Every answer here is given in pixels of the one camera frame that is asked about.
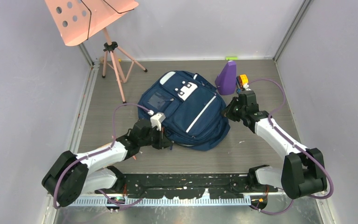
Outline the navy blue backpack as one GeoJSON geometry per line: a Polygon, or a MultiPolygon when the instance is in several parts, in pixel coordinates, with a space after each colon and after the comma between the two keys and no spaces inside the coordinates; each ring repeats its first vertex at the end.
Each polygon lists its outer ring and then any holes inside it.
{"type": "Polygon", "coordinates": [[[139,105],[165,115],[167,138],[182,147],[208,151],[227,136],[230,125],[221,112],[224,99],[198,73],[174,70],[165,73],[141,95],[139,105]]]}

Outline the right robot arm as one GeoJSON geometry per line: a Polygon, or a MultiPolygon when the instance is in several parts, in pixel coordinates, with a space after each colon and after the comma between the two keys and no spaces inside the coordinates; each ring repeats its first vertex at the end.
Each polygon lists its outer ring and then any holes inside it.
{"type": "Polygon", "coordinates": [[[332,189],[324,168],[324,157],[317,148],[307,148],[288,135],[267,111],[261,111],[252,90],[233,97],[222,115],[232,121],[242,121],[253,133],[265,140],[283,160],[282,169],[270,165],[250,168],[247,179],[252,191],[266,185],[282,189],[291,199],[314,196],[332,189]]]}

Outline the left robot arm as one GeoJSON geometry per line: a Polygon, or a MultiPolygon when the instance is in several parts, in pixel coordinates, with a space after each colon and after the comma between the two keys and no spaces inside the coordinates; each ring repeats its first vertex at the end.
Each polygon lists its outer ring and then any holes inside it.
{"type": "Polygon", "coordinates": [[[149,120],[140,119],[112,143],[87,153],[63,152],[41,184],[53,196],[57,208],[67,207],[80,195],[99,189],[119,193],[124,189],[125,177],[114,167],[115,163],[135,156],[141,147],[163,149],[172,145],[163,129],[152,126],[149,120]]]}

